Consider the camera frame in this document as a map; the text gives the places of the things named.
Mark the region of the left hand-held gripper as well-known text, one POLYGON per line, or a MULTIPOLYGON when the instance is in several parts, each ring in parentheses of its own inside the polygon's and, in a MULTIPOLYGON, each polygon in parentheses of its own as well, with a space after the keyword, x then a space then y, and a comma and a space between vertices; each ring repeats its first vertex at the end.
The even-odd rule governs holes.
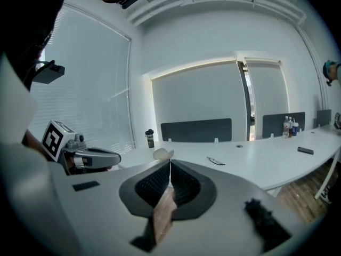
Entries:
POLYGON ((86 149, 84 136, 60 121, 51 120, 42 138, 42 146, 49 157, 63 166, 67 175, 90 173, 90 167, 112 167, 121 162, 118 153, 87 148, 87 158, 81 154, 86 149))

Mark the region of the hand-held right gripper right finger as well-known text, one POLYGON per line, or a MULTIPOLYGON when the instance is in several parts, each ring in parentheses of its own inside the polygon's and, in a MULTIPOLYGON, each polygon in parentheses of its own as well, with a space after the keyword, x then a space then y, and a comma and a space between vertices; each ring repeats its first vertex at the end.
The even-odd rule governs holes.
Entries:
POLYGON ((264 244, 253 220, 245 211, 245 202, 257 199, 291 238, 266 256, 295 253, 312 235, 315 224, 302 223, 299 216, 254 183, 233 174, 202 165, 181 164, 210 178, 216 186, 213 205, 197 219, 174 221, 165 239, 157 246, 157 256, 260 256, 264 244))

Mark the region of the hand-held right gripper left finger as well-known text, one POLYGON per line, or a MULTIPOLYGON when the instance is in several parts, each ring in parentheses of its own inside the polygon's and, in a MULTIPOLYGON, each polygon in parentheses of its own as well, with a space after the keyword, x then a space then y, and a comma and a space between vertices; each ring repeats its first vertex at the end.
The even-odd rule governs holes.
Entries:
POLYGON ((167 243, 150 247, 153 207, 135 190, 137 183, 146 182, 156 191, 154 173, 167 182, 168 162, 71 176, 56 163, 49 168, 81 256, 171 256, 167 243))

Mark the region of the person's left forearm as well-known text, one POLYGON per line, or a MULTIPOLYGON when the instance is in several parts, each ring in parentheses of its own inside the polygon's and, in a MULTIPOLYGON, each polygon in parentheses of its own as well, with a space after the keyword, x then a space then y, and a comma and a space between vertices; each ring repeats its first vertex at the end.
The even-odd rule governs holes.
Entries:
POLYGON ((48 155, 48 153, 45 151, 45 149, 43 148, 42 144, 40 141, 38 141, 33 135, 32 133, 27 130, 25 132, 25 135, 23 137, 22 140, 22 144, 39 152, 40 154, 42 154, 47 160, 50 160, 50 156, 48 155))

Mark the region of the black tumbler cup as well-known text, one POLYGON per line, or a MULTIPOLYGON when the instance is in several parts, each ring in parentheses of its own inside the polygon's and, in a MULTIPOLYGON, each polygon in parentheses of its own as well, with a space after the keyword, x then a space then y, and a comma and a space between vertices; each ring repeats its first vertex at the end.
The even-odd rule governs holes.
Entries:
POLYGON ((145 132, 145 137, 147 139, 147 144, 148 144, 149 148, 154 148, 155 147, 153 134, 154 134, 154 130, 152 130, 152 129, 148 129, 145 132))

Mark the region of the white window blinds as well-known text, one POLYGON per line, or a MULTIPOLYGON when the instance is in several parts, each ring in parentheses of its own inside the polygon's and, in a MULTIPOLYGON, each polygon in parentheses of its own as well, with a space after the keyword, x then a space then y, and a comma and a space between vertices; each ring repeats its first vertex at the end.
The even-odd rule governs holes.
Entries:
POLYGON ((49 84, 34 82, 38 111, 29 130, 41 139, 50 120, 82 133, 89 146, 124 154, 134 147, 129 113, 130 41, 109 25, 63 6, 42 58, 64 66, 49 84))

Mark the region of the long dark desk divider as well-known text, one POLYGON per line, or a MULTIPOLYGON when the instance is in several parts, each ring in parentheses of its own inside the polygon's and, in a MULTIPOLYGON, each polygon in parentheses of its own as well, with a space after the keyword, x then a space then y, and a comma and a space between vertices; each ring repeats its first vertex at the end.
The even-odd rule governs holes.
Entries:
POLYGON ((230 118, 201 121, 161 123, 163 141, 207 143, 229 142, 232 140, 232 120, 230 118))

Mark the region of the short dark desk divider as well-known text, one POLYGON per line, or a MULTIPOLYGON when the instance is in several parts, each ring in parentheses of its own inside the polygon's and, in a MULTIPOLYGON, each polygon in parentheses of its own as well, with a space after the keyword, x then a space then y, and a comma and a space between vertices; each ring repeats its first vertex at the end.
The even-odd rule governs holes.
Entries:
POLYGON ((270 138, 271 134, 274 137, 282 136, 283 123, 286 116, 291 117, 299 124, 299 130, 305 130, 305 112, 264 115, 262 138, 270 138))

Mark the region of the black display device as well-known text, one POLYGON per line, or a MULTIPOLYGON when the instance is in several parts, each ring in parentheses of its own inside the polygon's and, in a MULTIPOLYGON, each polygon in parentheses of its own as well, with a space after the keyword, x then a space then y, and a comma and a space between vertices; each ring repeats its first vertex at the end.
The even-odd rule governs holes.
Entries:
POLYGON ((41 61, 41 63, 43 66, 36 70, 33 82, 49 84, 65 73, 65 67, 56 65, 54 60, 50 62, 41 61))

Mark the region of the narrow grey roller shade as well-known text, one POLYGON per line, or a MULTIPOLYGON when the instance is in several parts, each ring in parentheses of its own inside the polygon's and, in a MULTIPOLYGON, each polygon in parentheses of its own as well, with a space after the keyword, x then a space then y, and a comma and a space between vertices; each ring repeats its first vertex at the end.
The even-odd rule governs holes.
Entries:
POLYGON ((255 108, 255 139, 262 139, 263 116, 289 112, 286 82, 279 63, 246 60, 255 108))

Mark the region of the small dark desk divider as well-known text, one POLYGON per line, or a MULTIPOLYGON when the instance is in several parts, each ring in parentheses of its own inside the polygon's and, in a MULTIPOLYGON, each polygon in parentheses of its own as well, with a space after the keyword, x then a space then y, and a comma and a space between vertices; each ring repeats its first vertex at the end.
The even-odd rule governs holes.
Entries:
POLYGON ((316 127, 322 127, 331 123, 331 109, 318 110, 316 112, 316 127))

